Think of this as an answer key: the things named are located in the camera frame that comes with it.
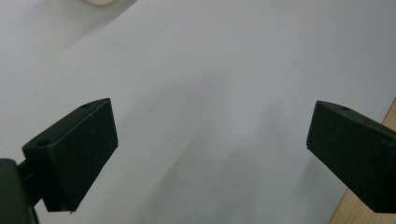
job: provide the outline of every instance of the gray surface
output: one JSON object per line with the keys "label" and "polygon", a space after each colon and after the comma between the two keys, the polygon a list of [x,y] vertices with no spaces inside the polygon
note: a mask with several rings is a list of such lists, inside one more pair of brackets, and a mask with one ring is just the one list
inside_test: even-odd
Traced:
{"label": "gray surface", "polygon": [[120,147],[46,223],[327,223],[345,186],[308,150],[316,100],[377,121],[394,1],[0,3],[0,150],[111,97]]}

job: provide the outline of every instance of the wooden object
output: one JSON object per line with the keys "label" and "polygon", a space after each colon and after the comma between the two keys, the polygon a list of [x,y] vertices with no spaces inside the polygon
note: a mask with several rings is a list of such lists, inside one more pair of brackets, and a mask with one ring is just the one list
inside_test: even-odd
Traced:
{"label": "wooden object", "polygon": [[[382,124],[396,131],[396,99],[393,101],[393,104]],[[338,204],[330,223],[396,224],[396,214],[378,214],[373,212],[350,189],[347,189],[343,199]]]}

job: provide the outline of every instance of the white surface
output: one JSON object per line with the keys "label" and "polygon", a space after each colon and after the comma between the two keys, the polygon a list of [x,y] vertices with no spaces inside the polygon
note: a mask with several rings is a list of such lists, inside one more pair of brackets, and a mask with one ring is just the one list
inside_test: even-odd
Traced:
{"label": "white surface", "polygon": [[396,2],[0,3],[0,152],[111,97],[120,147],[50,223],[327,223],[345,186],[305,149],[316,100],[381,121]]}

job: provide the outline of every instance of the wooden edge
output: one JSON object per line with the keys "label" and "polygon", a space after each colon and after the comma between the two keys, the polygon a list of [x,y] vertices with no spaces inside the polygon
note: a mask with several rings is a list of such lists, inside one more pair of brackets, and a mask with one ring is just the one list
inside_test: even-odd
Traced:
{"label": "wooden edge", "polygon": [[[382,124],[396,132],[396,98]],[[329,223],[396,223],[396,214],[373,212],[350,189],[347,189]]]}

